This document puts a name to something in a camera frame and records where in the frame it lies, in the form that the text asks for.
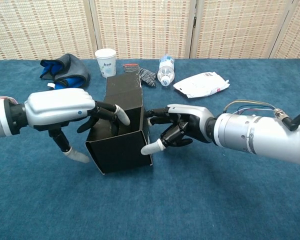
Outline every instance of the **white robotic hand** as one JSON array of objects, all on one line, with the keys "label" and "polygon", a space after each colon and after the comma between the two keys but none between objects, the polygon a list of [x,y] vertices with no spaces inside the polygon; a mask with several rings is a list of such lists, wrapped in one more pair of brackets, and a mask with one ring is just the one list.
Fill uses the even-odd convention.
[{"label": "white robotic hand", "polygon": [[24,104],[18,104],[9,98],[0,98],[0,138],[16,135],[20,129],[30,126],[38,131],[48,131],[65,156],[87,163],[89,158],[73,149],[62,132],[62,127],[70,122],[90,119],[78,128],[82,133],[93,127],[99,119],[111,122],[112,134],[119,131],[119,121],[130,125],[130,119],[118,105],[94,101],[81,88],[65,88],[30,94]]},{"label": "white robotic hand", "polygon": [[219,147],[300,164],[300,115],[291,119],[281,109],[269,106],[274,117],[230,114],[226,113],[227,107],[217,117],[201,106],[171,104],[152,109],[145,113],[151,126],[171,126],[157,141],[144,146],[141,154],[188,145],[193,140],[183,137],[189,136],[203,143],[213,142]]}]

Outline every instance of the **plastic water bottle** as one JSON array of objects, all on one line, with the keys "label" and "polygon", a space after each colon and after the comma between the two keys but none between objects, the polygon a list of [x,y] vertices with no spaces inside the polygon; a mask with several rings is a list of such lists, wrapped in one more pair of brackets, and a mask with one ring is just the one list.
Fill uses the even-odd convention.
[{"label": "plastic water bottle", "polygon": [[175,79],[175,60],[171,56],[164,55],[160,59],[157,77],[159,82],[165,87]]}]

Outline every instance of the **bottle cap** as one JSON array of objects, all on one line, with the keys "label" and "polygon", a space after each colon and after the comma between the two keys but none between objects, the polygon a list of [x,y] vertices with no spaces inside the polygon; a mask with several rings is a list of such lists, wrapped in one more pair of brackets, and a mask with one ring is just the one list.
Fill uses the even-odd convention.
[{"label": "bottle cap", "polygon": [[161,84],[163,85],[163,86],[168,86],[169,84],[170,84],[170,77],[169,76],[163,76],[162,78],[161,78]]}]

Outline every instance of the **robotic hand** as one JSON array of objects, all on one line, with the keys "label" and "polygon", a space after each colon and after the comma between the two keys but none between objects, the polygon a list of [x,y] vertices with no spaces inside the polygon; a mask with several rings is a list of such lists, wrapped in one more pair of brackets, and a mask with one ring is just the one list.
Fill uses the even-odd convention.
[{"label": "robotic hand", "polygon": [[[234,103],[263,105],[274,112],[274,117],[241,115],[241,110],[227,113],[227,108]],[[141,149],[143,155],[163,151],[167,147],[188,145],[193,138],[203,143],[213,142],[223,148],[300,164],[300,115],[291,119],[269,103],[236,100],[216,117],[205,107],[170,104],[147,111],[145,117],[151,126],[169,123],[171,126],[156,142]]]},{"label": "robotic hand", "polygon": [[118,105],[94,101],[81,88],[65,88],[30,94],[24,104],[13,98],[0,97],[0,138],[20,133],[26,126],[38,131],[48,131],[61,151],[70,159],[89,162],[88,156],[74,150],[62,132],[70,122],[89,120],[77,132],[82,133],[93,127],[99,119],[111,122],[112,134],[119,131],[119,121],[130,125],[130,119]]}]

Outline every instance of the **bottle label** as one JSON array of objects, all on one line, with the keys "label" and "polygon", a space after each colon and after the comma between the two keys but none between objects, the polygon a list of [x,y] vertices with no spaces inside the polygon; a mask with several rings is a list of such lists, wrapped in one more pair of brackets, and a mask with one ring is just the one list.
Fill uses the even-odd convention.
[{"label": "bottle label", "polygon": [[175,60],[174,60],[174,58],[169,56],[169,55],[164,55],[160,59],[159,68],[162,68],[164,66],[171,67],[173,70],[175,70]]}]

